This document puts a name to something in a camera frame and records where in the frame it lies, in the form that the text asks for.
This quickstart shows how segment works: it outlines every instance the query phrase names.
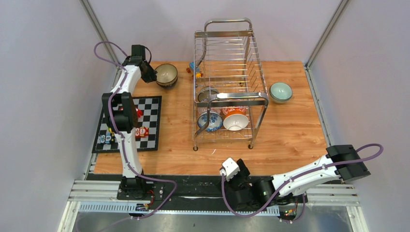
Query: white end effector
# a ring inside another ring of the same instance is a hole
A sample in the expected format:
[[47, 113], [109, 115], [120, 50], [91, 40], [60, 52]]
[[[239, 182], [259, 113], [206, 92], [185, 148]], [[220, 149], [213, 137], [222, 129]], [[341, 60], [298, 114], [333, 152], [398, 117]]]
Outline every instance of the white end effector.
[[224, 175], [227, 181], [232, 179], [232, 177], [235, 176], [238, 172], [239, 166], [231, 157], [226, 159], [222, 163], [222, 168], [219, 169], [219, 173], [221, 175]]

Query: dish rack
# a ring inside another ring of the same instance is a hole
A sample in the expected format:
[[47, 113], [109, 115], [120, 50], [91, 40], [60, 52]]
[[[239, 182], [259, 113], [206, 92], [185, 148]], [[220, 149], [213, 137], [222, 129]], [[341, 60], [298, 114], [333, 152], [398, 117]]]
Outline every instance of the dish rack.
[[[235, 31], [206, 30], [213, 23], [239, 22], [246, 22], [249, 27]], [[199, 143], [233, 140], [249, 140], [248, 148], [252, 149], [269, 97], [250, 19], [208, 20], [204, 31], [195, 32], [194, 64], [193, 150], [198, 150]], [[198, 94], [204, 88], [209, 89], [208, 97], [199, 102]], [[219, 93], [211, 92], [213, 88]], [[235, 106], [246, 108], [249, 124], [245, 128], [231, 131], [221, 127], [215, 131], [206, 131], [211, 111]], [[207, 122], [202, 127], [197, 125], [199, 107], [206, 107]]]

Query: bowl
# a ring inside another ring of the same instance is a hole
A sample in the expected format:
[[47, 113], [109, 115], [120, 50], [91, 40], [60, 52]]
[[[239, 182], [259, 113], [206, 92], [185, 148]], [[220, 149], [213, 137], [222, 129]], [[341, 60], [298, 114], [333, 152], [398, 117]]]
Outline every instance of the bowl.
[[[197, 124], [199, 127], [202, 127], [203, 125], [206, 124], [206, 112], [199, 115], [199, 118], [197, 120]], [[219, 128], [222, 127], [222, 118], [220, 117], [219, 114], [215, 113], [215, 112], [210, 112], [210, 120], [209, 120], [209, 125], [206, 128], [206, 131], [216, 131]]]
[[239, 111], [241, 111], [242, 113], [245, 114], [245, 112], [246, 112], [246, 107], [244, 107], [244, 106], [243, 106], [243, 107], [241, 107], [241, 106], [225, 107], [225, 108], [222, 108], [222, 113], [223, 113], [224, 115], [228, 115], [229, 112], [234, 111], [234, 110], [239, 110]]
[[158, 66], [157, 71], [157, 84], [162, 88], [172, 88], [175, 86], [178, 80], [178, 70], [172, 64], [162, 64]]
[[[202, 100], [203, 102], [206, 102], [206, 101], [208, 101], [208, 99], [207, 98], [205, 98], [205, 99], [203, 99]], [[198, 113], [201, 115], [201, 114], [203, 114], [204, 112], [206, 112], [206, 107], [198, 107]], [[220, 115], [220, 112], [221, 112], [221, 109], [220, 108], [216, 108], [216, 107], [211, 107], [211, 112], [215, 112], [215, 113], [217, 113], [218, 115]]]
[[206, 86], [199, 91], [197, 100], [199, 102], [202, 102], [203, 100], [207, 99], [209, 95], [218, 93], [219, 91], [216, 88], [212, 86]]
[[240, 131], [248, 124], [248, 117], [245, 115], [245, 113], [239, 110], [230, 111], [223, 121], [223, 126], [229, 131]]
[[292, 97], [292, 88], [283, 82], [276, 82], [271, 85], [269, 89], [269, 95], [276, 103], [285, 103]]

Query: rack handle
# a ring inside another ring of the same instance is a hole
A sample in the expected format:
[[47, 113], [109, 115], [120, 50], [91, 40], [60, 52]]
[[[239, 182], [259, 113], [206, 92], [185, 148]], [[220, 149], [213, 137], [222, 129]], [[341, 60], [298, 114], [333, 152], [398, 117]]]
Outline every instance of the rack handle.
[[205, 23], [204, 31], [206, 31], [206, 28], [208, 27], [208, 25], [212, 24], [212, 23], [240, 23], [240, 22], [247, 22], [249, 24], [249, 28], [252, 28], [252, 22], [250, 21], [250, 19], [248, 19], [246, 17], [239, 18], [239, 19], [235, 19], [235, 18], [212, 18], [212, 19], [208, 20]]

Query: wire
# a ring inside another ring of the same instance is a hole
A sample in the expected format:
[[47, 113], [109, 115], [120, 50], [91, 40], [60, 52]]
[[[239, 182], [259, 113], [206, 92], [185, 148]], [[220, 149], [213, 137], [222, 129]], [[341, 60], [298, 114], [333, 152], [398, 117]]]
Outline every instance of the wire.
[[[333, 167], [333, 166], [337, 166], [337, 165], [344, 165], [344, 164], [350, 164], [350, 163], [365, 162], [365, 161], [368, 161], [368, 160], [371, 160], [371, 159], [374, 159], [374, 158], [378, 157], [378, 156], [383, 152], [383, 150], [384, 150], [383, 146], [380, 145], [380, 144], [367, 144], [367, 145], [364, 145], [364, 146], [358, 148], [358, 149], [356, 150], [356, 152], [359, 152], [359, 151], [361, 151], [361, 150], [363, 150], [363, 149], [365, 149], [365, 148], [367, 148], [367, 147], [370, 147], [370, 146], [378, 146], [378, 147], [379, 147], [379, 151], [378, 151], [376, 154], [374, 154], [374, 155], [372, 155], [372, 156], [369, 156], [369, 157], [367, 157], [367, 158], [358, 159], [358, 160], [355, 159], [355, 160], [348, 160], [348, 161], [340, 161], [340, 162], [330, 163], [330, 164], [324, 165], [323, 167], [317, 167], [317, 168], [314, 168], [314, 169], [310, 169], [310, 170], [304, 171], [304, 172], [302, 172], [302, 173], [300, 173], [300, 174], [294, 176], [294, 177], [293, 177], [293, 180], [295, 180], [295, 179], [297, 179], [297, 178], [300, 178], [301, 176], [307, 175], [307, 174], [309, 174], [309, 173], [319, 171], [319, 170], [321, 170], [321, 169], [323, 169], [323, 168], [327, 169], [327, 168], [329, 168], [329, 167]], [[287, 180], [287, 181], [285, 181], [282, 185], [280, 185], [279, 188], [276, 189], [275, 192], [272, 194], [272, 196], [266, 201], [266, 203], [265, 203], [260, 209], [258, 209], [256, 212], [254, 212], [254, 213], [252, 213], [252, 214], [248, 214], [248, 215], [242, 215], [242, 214], [239, 214], [239, 213], [235, 212], [235, 211], [231, 208], [231, 206], [228, 204], [228, 201], [227, 201], [226, 195], [225, 195], [225, 179], [226, 179], [226, 178], [225, 178], [225, 175], [222, 174], [222, 197], [223, 197], [223, 201], [225, 202], [225, 205], [226, 205], [226, 207], [229, 209], [229, 211], [231, 211], [234, 215], [236, 215], [236, 216], [238, 216], [238, 217], [242, 217], [242, 218], [252, 217], [252, 216], [257, 215], [257, 214], [260, 213], [261, 211], [263, 211], [263, 210], [270, 204], [270, 202], [273, 200], [273, 198], [279, 193], [279, 191], [280, 191], [285, 185], [287, 185], [288, 183], [290, 183], [290, 180]], [[303, 196], [303, 208], [302, 208], [301, 216], [302, 216], [303, 213], [304, 213], [304, 209], [305, 209], [305, 197]]]
[[[148, 213], [148, 214], [146, 214], [146, 215], [143, 215], [143, 216], [140, 216], [140, 217], [131, 217], [131, 219], [132, 219], [132, 218], [135, 218], [135, 219], [139, 220], [139, 219], [143, 219], [143, 218], [150, 217], [150, 216], [152, 216], [154, 213], [156, 213], [156, 212], [168, 201], [168, 199], [171, 197], [171, 195], [175, 192], [176, 187], [177, 187], [177, 183], [176, 183], [175, 181], [173, 181], [173, 180], [156, 179], [156, 178], [152, 178], [152, 177], [148, 177], [148, 176], [141, 175], [141, 174], [139, 174], [139, 173], [130, 165], [130, 163], [128, 162], [127, 154], [126, 154], [126, 152], [125, 152], [125, 136], [124, 136], [124, 134], [121, 133], [121, 132], [118, 130], [118, 128], [117, 128], [117, 125], [116, 125], [116, 123], [115, 123], [115, 121], [114, 121], [113, 109], [112, 109], [112, 107], [111, 107], [111, 101], [112, 101], [113, 97], [114, 97], [114, 96], [120, 91], [120, 89], [122, 88], [122, 85], [124, 84], [125, 80], [127, 79], [128, 72], [127, 72], [127, 70], [125, 69], [125, 67], [122, 66], [121, 64], [118, 64], [118, 63], [112, 62], [112, 61], [110, 61], [110, 60], [108, 60], [108, 59], [105, 59], [105, 58], [100, 57], [100, 56], [97, 54], [97, 47], [98, 47], [100, 44], [112, 44], [112, 45], [114, 45], [115, 47], [117, 47], [126, 57], [127, 57], [127, 54], [126, 54], [118, 45], [116, 45], [115, 43], [110, 42], [110, 41], [101, 41], [101, 42], [98, 42], [98, 43], [95, 45], [95, 47], [94, 47], [94, 54], [95, 54], [95, 56], [96, 56], [97, 58], [99, 58], [99, 59], [101, 59], [101, 60], [104, 60], [104, 61], [106, 61], [106, 62], [115, 64], [115, 65], [119, 66], [120, 68], [122, 68], [122, 69], [125, 71], [124, 78], [123, 78], [123, 80], [121, 81], [121, 83], [119, 84], [119, 87], [113, 92], [113, 94], [111, 94], [111, 96], [110, 96], [109, 99], [108, 99], [108, 113], [109, 113], [109, 115], [110, 115], [110, 119], [111, 119], [111, 123], [113, 124], [114, 131], [121, 136], [122, 154], [124, 155], [125, 163], [127, 164], [128, 168], [129, 168], [137, 177], [139, 177], [139, 178], [143, 178], [143, 179], [151, 180], [151, 181], [159, 181], [159, 182], [166, 182], [166, 183], [172, 183], [172, 184], [174, 184], [174, 188], [172, 189], [172, 191], [168, 194], [167, 197], [165, 197], [165, 199], [161, 202], [161, 204], [160, 204], [156, 209], [154, 209], [154, 210], [152, 210], [150, 213]], [[129, 217], [126, 217], [126, 218], [123, 218], [123, 219], [121, 219], [121, 220], [118, 220], [118, 221], [112, 223], [111, 225], [108, 225], [108, 226], [102, 228], [102, 229], [99, 230], [98, 232], [105, 231], [105, 230], [107, 230], [108, 228], [110, 228], [110, 227], [112, 227], [112, 226], [114, 226], [114, 225], [117, 225], [118, 223], [121, 223], [121, 222], [123, 222], [123, 221], [129, 220], [129, 219], [130, 219]]]
[[152, 191], [152, 190], [150, 190], [150, 191], [148, 191], [148, 192], [152, 193], [151, 202], [149, 203], [149, 206], [151, 206], [151, 205], [152, 205], [152, 203], [154, 203], [155, 194], [154, 194], [154, 191]]
[[293, 209], [293, 210], [294, 210], [294, 212], [295, 212], [295, 214], [297, 214], [297, 206], [298, 206], [298, 204], [299, 204], [299, 202], [298, 202], [298, 201], [296, 201], [296, 206], [295, 206], [295, 208]]
[[305, 194], [303, 194], [302, 200], [303, 200], [303, 207], [302, 207], [302, 212], [300, 213], [300, 215], [296, 219], [293, 219], [293, 220], [282, 219], [282, 221], [284, 221], [286, 223], [293, 223], [293, 222], [296, 222], [296, 221], [298, 221], [302, 218], [303, 214], [305, 214], [305, 207], [306, 207]]
[[148, 50], [148, 52], [149, 52], [149, 61], [148, 61], [148, 64], [150, 64], [150, 63], [151, 63], [151, 58], [152, 58], [151, 51], [150, 51], [147, 47], [145, 47], [145, 49]]

